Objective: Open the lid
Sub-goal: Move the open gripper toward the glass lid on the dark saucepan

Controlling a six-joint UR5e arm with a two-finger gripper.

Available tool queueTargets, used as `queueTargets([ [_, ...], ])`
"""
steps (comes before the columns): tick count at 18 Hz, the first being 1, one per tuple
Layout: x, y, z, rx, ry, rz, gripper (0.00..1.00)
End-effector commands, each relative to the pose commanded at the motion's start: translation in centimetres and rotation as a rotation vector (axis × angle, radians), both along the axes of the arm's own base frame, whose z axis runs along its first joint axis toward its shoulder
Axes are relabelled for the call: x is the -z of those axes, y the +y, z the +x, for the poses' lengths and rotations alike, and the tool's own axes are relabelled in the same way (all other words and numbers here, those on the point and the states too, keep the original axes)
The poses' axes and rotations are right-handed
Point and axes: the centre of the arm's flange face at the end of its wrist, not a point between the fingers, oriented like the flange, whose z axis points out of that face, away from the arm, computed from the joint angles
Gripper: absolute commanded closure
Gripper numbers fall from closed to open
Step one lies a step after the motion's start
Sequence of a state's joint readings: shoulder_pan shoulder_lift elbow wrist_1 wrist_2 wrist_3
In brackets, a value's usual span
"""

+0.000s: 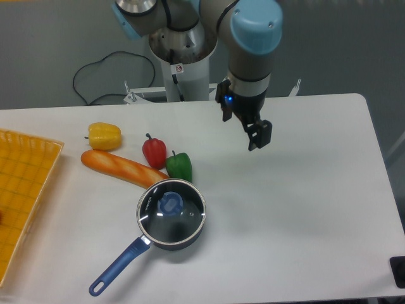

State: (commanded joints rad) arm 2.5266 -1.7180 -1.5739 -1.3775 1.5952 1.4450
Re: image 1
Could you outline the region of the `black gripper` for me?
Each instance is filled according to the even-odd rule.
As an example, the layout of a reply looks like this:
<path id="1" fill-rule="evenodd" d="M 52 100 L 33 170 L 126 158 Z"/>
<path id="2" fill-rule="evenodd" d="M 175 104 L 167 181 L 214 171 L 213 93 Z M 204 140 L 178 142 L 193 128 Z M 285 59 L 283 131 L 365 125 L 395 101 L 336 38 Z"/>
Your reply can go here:
<path id="1" fill-rule="evenodd" d="M 226 122 L 234 114 L 241 122 L 245 133 L 249 138 L 248 150 L 261 149 L 271 141 L 273 125 L 268 120 L 261 120 L 260 110 L 263 107 L 266 91 L 260 94 L 246 93 L 237 94 L 231 89 L 229 79 L 220 82 L 216 88 L 215 101 L 220 104 Z"/>

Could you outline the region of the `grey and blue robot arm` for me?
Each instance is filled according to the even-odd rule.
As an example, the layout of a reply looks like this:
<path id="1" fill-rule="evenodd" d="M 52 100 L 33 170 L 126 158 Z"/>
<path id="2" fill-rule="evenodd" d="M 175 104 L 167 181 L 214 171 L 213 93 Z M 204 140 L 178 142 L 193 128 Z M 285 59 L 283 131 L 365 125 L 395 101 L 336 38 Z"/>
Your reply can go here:
<path id="1" fill-rule="evenodd" d="M 260 111 L 282 38 L 276 1 L 114 1 L 111 8 L 129 38 L 147 37 L 169 101 L 208 99 L 208 61 L 222 41 L 228 72 L 215 99 L 223 119 L 240 120 L 249 150 L 270 142 L 272 124 Z"/>

